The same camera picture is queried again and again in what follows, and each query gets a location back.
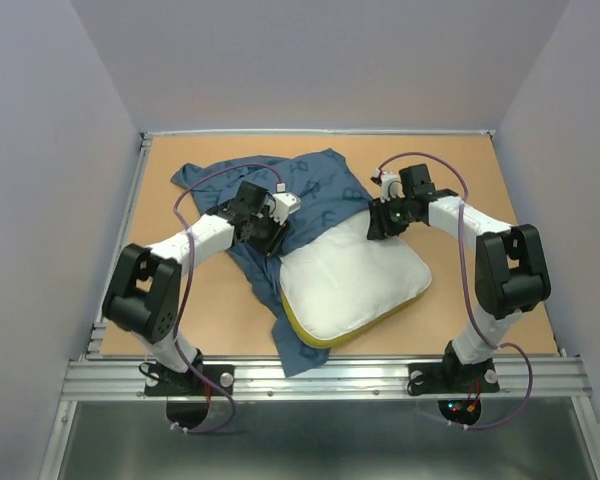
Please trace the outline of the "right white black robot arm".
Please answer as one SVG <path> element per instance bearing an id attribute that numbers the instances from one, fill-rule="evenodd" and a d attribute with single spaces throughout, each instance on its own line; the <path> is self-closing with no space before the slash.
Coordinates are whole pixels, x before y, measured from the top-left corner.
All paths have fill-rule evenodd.
<path id="1" fill-rule="evenodd" d="M 410 394 L 462 393 L 473 386 L 497 391 L 494 352 L 551 293 L 538 229 L 496 220 L 468 205 L 466 193 L 437 188 L 424 164 L 397 173 L 378 167 L 371 180 L 381 194 L 369 203 L 368 239 L 397 237 L 420 222 L 457 240 L 462 265 L 468 251 L 474 254 L 474 273 L 461 275 L 469 323 L 440 361 L 410 372 Z"/>

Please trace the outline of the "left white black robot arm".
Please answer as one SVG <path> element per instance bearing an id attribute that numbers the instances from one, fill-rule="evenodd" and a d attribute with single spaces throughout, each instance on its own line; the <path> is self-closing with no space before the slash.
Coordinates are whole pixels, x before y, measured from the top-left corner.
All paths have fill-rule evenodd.
<path id="1" fill-rule="evenodd" d="M 193 225 L 183 222 L 181 232 L 146 247 L 131 243 L 119 254 L 102 316 L 141 340 L 179 393 L 210 383 L 200 350 L 179 332 L 194 270 L 238 243 L 267 258 L 277 254 L 301 200 L 282 183 L 276 188 L 271 193 L 244 181 L 233 198 L 211 207 Z"/>

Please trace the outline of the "white pillow yellow edge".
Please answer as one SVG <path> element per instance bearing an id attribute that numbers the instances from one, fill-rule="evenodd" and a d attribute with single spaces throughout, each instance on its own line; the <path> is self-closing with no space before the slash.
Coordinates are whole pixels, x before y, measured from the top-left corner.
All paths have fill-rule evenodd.
<path id="1" fill-rule="evenodd" d="M 417 299 L 432 273 L 401 238 L 367 238 L 360 211 L 281 258 L 283 310 L 300 340 L 331 348 Z"/>

